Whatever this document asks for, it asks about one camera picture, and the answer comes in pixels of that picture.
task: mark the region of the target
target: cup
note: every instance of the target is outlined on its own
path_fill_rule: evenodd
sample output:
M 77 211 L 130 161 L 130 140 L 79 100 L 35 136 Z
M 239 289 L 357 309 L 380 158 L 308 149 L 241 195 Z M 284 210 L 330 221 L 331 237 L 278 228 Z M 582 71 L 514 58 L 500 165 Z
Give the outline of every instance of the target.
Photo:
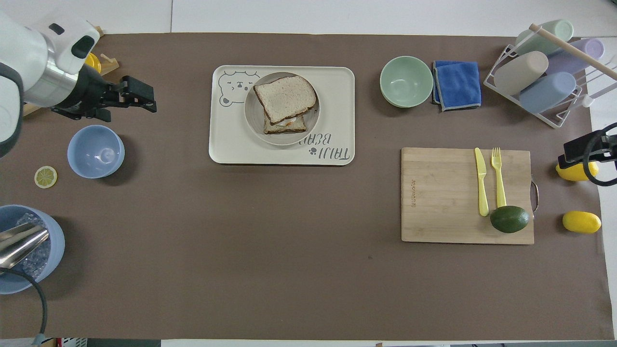
M 555 107 L 576 88 L 576 79 L 568 72 L 547 75 L 525 88 L 519 97 L 521 106 L 530 113 Z
M 569 41 L 574 34 L 574 27 L 572 23 L 565 19 L 552 20 L 541 25 L 541 27 L 549 33 L 557 36 L 563 41 Z M 525 30 L 518 35 L 515 41 L 515 45 L 521 43 L 525 37 L 533 33 L 532 30 Z M 532 51 L 540 51 L 547 56 L 559 49 L 559 46 L 543 38 L 542 36 L 535 34 L 525 41 L 520 47 L 516 48 L 516 53 L 522 55 Z
M 594 59 L 600 59 L 604 55 L 604 44 L 596 38 L 586 38 L 572 42 L 571 44 L 579 51 L 582 51 Z M 549 56 L 549 67 L 546 69 L 546 74 L 550 75 L 563 71 L 574 75 L 577 72 L 583 71 L 588 66 L 588 62 L 560 48 Z
M 104 125 L 82 128 L 68 143 L 67 159 L 73 171 L 84 178 L 102 178 L 116 172 L 124 161 L 124 144 Z
M 518 94 L 540 78 L 548 66 L 546 54 L 538 51 L 525 53 L 495 71 L 495 86 L 504 94 Z

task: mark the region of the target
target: yellow fork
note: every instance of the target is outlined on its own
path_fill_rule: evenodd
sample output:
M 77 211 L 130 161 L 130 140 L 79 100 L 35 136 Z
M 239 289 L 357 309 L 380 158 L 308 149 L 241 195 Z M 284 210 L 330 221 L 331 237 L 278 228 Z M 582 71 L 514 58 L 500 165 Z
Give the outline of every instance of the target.
M 501 174 L 501 149 L 499 147 L 493 148 L 491 166 L 493 166 L 495 174 L 497 175 L 497 207 L 506 206 L 507 203 L 505 202 L 505 191 L 503 190 L 503 178 Z

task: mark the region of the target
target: beige tray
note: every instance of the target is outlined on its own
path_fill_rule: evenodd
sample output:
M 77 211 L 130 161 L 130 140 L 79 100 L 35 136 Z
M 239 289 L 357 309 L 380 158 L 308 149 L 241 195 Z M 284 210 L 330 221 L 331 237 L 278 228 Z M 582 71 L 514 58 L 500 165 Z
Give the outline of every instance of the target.
M 320 97 L 319 122 L 306 138 L 289 146 L 262 141 L 244 116 L 248 88 L 260 77 L 274 72 L 291 72 L 306 78 Z M 350 163 L 355 156 L 354 73 L 346 67 L 218 67 L 212 74 L 209 154 L 221 164 Z

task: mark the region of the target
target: light blue bowl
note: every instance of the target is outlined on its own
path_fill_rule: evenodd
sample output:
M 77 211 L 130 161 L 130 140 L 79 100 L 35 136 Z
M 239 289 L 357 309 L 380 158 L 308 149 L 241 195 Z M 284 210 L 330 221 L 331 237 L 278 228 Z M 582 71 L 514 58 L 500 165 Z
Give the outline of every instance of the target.
M 423 103 L 431 95 L 433 74 L 416 57 L 396 57 L 381 70 L 379 87 L 389 103 L 409 108 Z
M 15 223 L 17 223 L 17 221 L 26 213 L 37 215 L 43 223 L 45 223 L 45 227 L 47 227 L 49 232 L 49 242 L 51 242 L 51 248 L 49 250 L 47 265 L 45 265 L 41 274 L 35 278 L 35 281 L 40 282 L 45 277 L 49 276 L 54 269 L 56 269 L 56 266 L 58 266 L 62 256 L 64 255 L 64 233 L 62 232 L 60 225 L 58 225 L 58 222 L 56 222 L 50 215 L 37 209 L 22 205 L 0 206 L 0 232 L 14 227 Z M 32 286 L 30 282 L 17 275 L 0 275 L 0 295 L 17 293 L 18 291 L 22 291 L 30 286 Z
M 68 164 L 84 178 L 101 178 L 114 173 L 124 161 L 124 144 L 113 130 L 89 125 L 71 139 Z

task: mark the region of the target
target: blue bowl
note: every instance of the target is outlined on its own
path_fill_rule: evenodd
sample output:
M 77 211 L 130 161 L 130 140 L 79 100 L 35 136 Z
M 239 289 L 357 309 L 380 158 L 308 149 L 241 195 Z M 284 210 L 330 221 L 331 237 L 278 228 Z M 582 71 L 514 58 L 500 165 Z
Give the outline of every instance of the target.
M 78 131 L 67 150 L 68 164 L 84 178 L 101 178 L 114 173 L 124 161 L 124 144 L 113 130 L 89 125 Z
M 0 206 L 0 232 L 15 227 L 15 224 L 19 218 L 26 213 L 39 217 L 43 223 L 45 223 L 45 227 L 47 227 L 49 232 L 49 239 L 45 241 L 51 243 L 47 264 L 43 268 L 41 274 L 35 278 L 35 281 L 40 282 L 49 276 L 54 269 L 56 269 L 62 259 L 62 255 L 64 254 L 64 233 L 62 232 L 60 225 L 58 225 L 58 222 L 56 222 L 50 215 L 32 207 L 22 205 Z M 0 275 L 0 295 L 17 293 L 18 291 L 22 291 L 30 286 L 32 286 L 30 282 L 22 277 L 19 277 L 18 275 Z

